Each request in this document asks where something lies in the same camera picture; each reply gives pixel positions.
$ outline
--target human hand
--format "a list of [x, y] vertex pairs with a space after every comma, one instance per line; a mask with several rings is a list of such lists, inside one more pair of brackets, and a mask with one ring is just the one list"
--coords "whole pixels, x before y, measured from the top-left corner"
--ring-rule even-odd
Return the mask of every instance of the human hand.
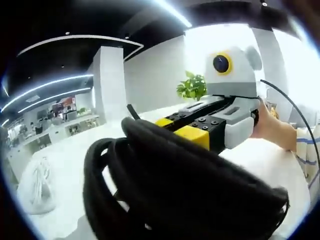
[[259, 121], [253, 129], [251, 138], [265, 139], [279, 147], [295, 152], [297, 149], [297, 131], [288, 123], [276, 119], [260, 99]]
[[267, 109], [266, 104], [260, 98], [260, 106], [258, 108], [259, 121], [253, 129], [251, 138], [255, 139], [266, 139], [270, 132], [275, 128], [277, 120]]

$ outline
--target camera lens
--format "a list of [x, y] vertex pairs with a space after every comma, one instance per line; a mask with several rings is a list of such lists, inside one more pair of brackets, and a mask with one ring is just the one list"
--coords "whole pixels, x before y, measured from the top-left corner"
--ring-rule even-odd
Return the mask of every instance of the camera lens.
[[213, 59], [213, 66], [219, 73], [225, 73], [229, 69], [229, 61], [223, 55], [217, 55]]

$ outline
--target white plastic bag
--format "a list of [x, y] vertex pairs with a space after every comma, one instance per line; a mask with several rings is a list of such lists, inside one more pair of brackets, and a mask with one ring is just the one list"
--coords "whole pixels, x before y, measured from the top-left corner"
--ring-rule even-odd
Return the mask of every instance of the white plastic bag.
[[26, 213], [41, 215], [55, 209], [52, 183], [53, 174], [47, 158], [31, 160], [17, 188], [17, 197]]

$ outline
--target office desk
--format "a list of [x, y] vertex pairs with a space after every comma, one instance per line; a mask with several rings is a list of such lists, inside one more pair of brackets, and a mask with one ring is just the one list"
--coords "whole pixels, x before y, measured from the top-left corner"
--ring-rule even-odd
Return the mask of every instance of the office desk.
[[53, 134], [55, 132], [58, 132], [60, 130], [66, 129], [69, 126], [76, 125], [76, 124], [79, 124], [81, 122], [85, 122], [87, 120], [96, 119], [98, 117], [99, 117], [99, 115], [79, 116], [75, 120], [67, 121], [67, 122], [64, 122], [64, 123], [62, 123], [60, 125], [52, 125], [48, 129], [43, 131], [42, 133], [27, 138], [25, 141], [23, 141], [21, 143], [21, 145], [26, 146], [26, 145], [30, 144], [31, 142], [38, 140], [41, 137], [44, 137], [46, 135], [51, 135], [51, 134]]
[[[156, 119], [176, 112], [180, 107], [181, 105], [162, 108], [160, 113], [155, 110], [143, 113], [141, 116], [154, 122]], [[68, 137], [33, 155], [32, 158], [47, 157], [56, 176], [54, 185], [56, 209], [44, 215], [29, 216], [45, 239], [66, 238], [74, 231], [78, 233], [77, 236], [85, 236], [81, 234], [84, 228], [77, 228], [77, 226], [80, 218], [86, 221], [82, 191], [84, 158], [87, 149], [98, 139], [121, 137], [124, 137], [124, 133], [120, 121], [108, 122]], [[278, 239], [277, 236], [287, 239], [303, 220], [310, 205], [308, 186], [294, 156], [261, 139], [247, 139], [236, 148], [225, 150], [221, 156], [246, 168], [272, 187], [283, 186], [288, 190], [291, 207], [273, 236], [273, 239]], [[108, 171], [104, 170], [102, 174], [105, 181], [110, 182]]]

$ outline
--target green leaves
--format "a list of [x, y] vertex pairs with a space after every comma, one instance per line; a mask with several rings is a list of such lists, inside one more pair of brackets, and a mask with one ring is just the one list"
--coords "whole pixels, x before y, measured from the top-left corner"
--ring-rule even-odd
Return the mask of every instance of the green leaves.
[[185, 75], [188, 77], [188, 80], [181, 81], [181, 83], [176, 87], [176, 93], [181, 98], [196, 99], [199, 101], [202, 96], [207, 94], [207, 86], [204, 76], [199, 74], [194, 75], [189, 71], [185, 71]]

